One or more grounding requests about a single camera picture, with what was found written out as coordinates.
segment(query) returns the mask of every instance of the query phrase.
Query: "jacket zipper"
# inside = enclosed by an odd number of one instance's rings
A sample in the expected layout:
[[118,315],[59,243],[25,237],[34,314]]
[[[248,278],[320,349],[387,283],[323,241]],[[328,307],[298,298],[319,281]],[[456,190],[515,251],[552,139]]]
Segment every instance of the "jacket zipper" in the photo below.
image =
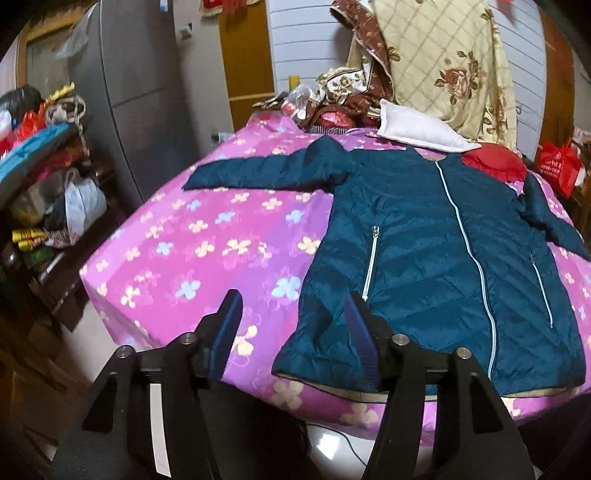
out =
[[542,283],[542,277],[540,276],[540,271],[538,270],[538,266],[535,264],[534,256],[530,254],[530,261],[531,266],[534,267],[535,274],[538,277],[538,283],[540,284],[540,290],[542,291],[542,296],[544,297],[544,303],[546,304],[546,310],[548,310],[548,317],[550,318],[550,328],[554,328],[554,316],[552,315],[552,310],[550,310],[550,304],[548,303],[548,297],[546,296],[546,290],[544,288],[544,284]]
[[379,237],[379,227],[373,226],[371,227],[371,236],[372,236],[372,244],[371,244],[371,254],[369,255],[369,265],[368,265],[368,273],[365,277],[365,284],[363,284],[363,293],[361,294],[361,298],[365,301],[368,301],[369,296],[369,286],[371,285],[371,277],[374,272],[374,263],[375,263],[375,253],[378,249],[378,237]]
[[460,210],[457,208],[457,205],[455,203],[453,203],[452,196],[450,195],[449,190],[447,189],[447,183],[445,181],[445,177],[443,176],[443,170],[439,166],[438,161],[435,162],[435,165],[436,165],[437,169],[439,170],[439,176],[441,177],[441,182],[443,183],[443,188],[445,189],[447,199],[449,200],[449,203],[452,204],[454,210],[456,211],[456,219],[457,219],[457,222],[460,226],[462,236],[464,237],[464,243],[466,244],[466,250],[468,251],[468,255],[470,255],[473,262],[476,264],[476,268],[478,269],[478,273],[480,274],[480,289],[482,290],[482,303],[484,304],[484,308],[486,310],[486,315],[488,316],[488,319],[491,323],[491,359],[489,360],[488,371],[487,371],[488,378],[490,378],[492,375],[492,367],[495,365],[496,349],[497,349],[497,344],[496,344],[497,331],[496,331],[495,318],[492,316],[492,312],[491,312],[491,309],[488,304],[488,298],[487,298],[487,293],[486,293],[486,283],[485,283],[485,278],[484,278],[484,270],[482,269],[482,265],[480,265],[480,262],[472,254],[472,249],[470,248],[470,242],[468,241],[468,236],[466,235],[466,231],[464,230],[464,225],[462,224],[462,219],[460,217]]

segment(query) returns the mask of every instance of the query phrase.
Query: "beige floral quilt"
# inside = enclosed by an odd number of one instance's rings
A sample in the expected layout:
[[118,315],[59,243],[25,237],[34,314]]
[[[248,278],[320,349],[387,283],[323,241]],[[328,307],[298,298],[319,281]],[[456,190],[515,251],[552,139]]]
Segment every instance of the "beige floral quilt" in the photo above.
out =
[[388,46],[394,99],[471,140],[516,150],[509,65],[485,0],[370,0]]

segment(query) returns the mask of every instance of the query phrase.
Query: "blue gripper pad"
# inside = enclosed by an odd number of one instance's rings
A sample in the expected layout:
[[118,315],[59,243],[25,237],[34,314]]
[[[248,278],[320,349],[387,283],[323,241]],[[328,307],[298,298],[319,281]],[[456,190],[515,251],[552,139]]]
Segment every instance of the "blue gripper pad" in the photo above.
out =
[[378,385],[381,381],[378,350],[363,319],[364,316],[370,316],[371,313],[365,306],[361,295],[357,292],[351,292],[345,297],[344,307],[347,327],[361,361],[365,377],[372,385]]
[[228,290],[215,315],[219,327],[209,351],[209,372],[207,377],[219,380],[226,368],[230,350],[242,319],[242,295],[240,295],[240,292],[238,290]]

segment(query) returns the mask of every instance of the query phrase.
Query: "white label strip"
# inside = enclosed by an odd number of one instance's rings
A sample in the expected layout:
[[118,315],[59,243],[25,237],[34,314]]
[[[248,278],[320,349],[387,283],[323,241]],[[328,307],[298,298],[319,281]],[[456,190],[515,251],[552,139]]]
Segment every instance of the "white label strip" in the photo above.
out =
[[172,478],[168,453],[166,450],[166,438],[164,437],[164,415],[162,412],[162,385],[150,384],[150,427],[152,430],[152,449],[154,451],[154,463],[156,471],[160,475]]

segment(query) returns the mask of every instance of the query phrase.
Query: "pink floral bedsheet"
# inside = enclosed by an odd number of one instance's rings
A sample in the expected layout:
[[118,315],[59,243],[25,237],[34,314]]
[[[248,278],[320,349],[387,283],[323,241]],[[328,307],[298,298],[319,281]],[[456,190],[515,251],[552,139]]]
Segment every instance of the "pink floral bedsheet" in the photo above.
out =
[[[286,117],[259,115],[203,161],[290,153],[317,137],[303,134]],[[335,138],[348,150],[403,148],[376,138],[368,129]],[[194,169],[162,187],[80,271],[114,341],[138,349],[165,345],[193,330],[202,316],[217,310],[228,289],[237,288],[244,312],[223,379],[302,419],[375,437],[383,404],[354,403],[271,375],[276,354],[296,327],[300,287],[326,232],[332,197],[320,191],[183,192]],[[551,210],[570,222],[550,186],[542,184]],[[519,191],[521,185],[514,187]],[[550,248],[569,292],[589,365],[590,265],[562,248]],[[513,417],[526,419],[590,387],[588,368],[585,384],[574,391],[504,401]],[[432,442],[435,414],[435,402],[428,403],[425,443]]]

